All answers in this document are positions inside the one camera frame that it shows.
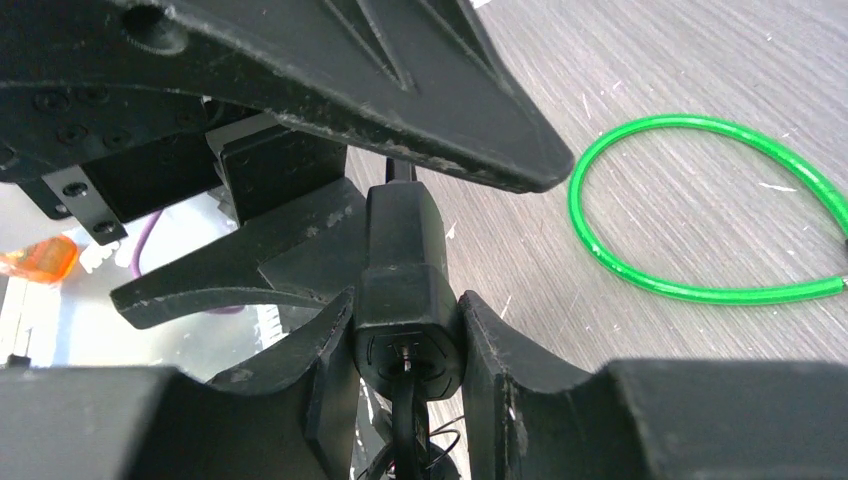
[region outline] purple cable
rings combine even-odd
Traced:
[[[147,223],[144,225],[144,228],[141,229],[141,235],[138,236],[138,243],[135,244],[135,250],[133,250],[132,260],[130,260],[130,272],[132,272],[133,278],[138,278],[141,276],[141,268],[139,267],[139,263],[141,262],[141,252],[144,250],[144,245],[147,244],[147,239],[150,238],[150,232],[153,231],[153,227],[156,226],[156,222],[159,221],[159,218],[162,216],[162,212],[164,210],[159,210],[154,214],[150,215],[150,218],[147,219]],[[243,306],[236,305],[233,307],[223,307],[216,308],[214,310],[207,310],[207,313],[214,313],[218,315],[230,315],[233,313],[239,313],[244,310]]]

